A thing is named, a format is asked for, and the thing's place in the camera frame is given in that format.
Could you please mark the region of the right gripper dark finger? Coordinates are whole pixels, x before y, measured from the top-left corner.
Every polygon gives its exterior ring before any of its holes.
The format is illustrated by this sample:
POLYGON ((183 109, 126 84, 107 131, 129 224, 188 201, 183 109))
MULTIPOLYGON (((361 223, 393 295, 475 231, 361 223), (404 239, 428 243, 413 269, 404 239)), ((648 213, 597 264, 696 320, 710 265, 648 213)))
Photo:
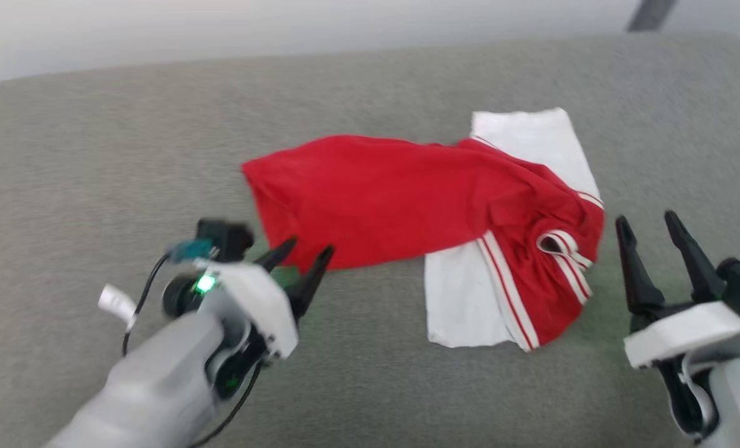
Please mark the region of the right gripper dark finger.
POLYGON ((667 210, 665 223, 672 244, 680 250, 685 262, 692 286, 692 300, 696 303, 719 300, 725 292, 726 283, 717 275, 716 267, 706 257, 706 253, 691 236, 676 212, 667 210))
POLYGON ((637 238, 626 216, 616 218, 616 236, 627 309, 636 315, 662 308, 665 296, 654 286, 641 261, 637 252, 637 238))

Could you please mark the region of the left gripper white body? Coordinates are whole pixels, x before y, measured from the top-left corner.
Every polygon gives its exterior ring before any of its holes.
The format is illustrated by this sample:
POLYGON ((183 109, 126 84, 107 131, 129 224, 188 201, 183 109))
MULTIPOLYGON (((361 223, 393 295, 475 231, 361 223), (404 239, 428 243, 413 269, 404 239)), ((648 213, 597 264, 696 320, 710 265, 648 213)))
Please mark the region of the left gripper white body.
POLYGON ((205 313, 217 321, 223 340, 205 356, 203 370, 219 399, 230 399, 254 366, 292 355, 298 324, 286 293, 259 264, 197 259, 194 266, 164 288, 163 312, 173 319, 205 313))

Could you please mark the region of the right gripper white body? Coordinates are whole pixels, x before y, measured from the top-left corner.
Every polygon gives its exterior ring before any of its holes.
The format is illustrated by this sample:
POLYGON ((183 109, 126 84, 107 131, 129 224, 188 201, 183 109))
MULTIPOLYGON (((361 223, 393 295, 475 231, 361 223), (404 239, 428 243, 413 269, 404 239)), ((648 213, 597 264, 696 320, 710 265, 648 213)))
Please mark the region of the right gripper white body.
POLYGON ((625 339, 634 368, 656 368, 689 439, 740 439, 740 316, 697 304, 625 339))

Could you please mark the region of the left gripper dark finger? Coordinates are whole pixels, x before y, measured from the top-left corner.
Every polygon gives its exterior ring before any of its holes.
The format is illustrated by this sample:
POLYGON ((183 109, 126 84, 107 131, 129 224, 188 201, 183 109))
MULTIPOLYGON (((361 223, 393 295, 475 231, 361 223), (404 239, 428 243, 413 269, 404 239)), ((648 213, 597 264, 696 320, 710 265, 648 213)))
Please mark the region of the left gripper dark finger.
POLYGON ((290 253, 293 252, 293 249, 297 243, 296 237, 290 237, 287 240, 283 241, 279 246, 268 250, 266 253, 262 254, 259 258, 256 258, 254 261, 254 264, 257 264, 258 266, 261 266, 263 269, 265 269, 267 272, 273 272, 276 267, 279 266, 290 253))
POLYGON ((304 317, 311 306, 334 252, 335 247, 326 246, 318 254, 310 270, 298 282, 288 286, 288 300, 294 319, 304 317))

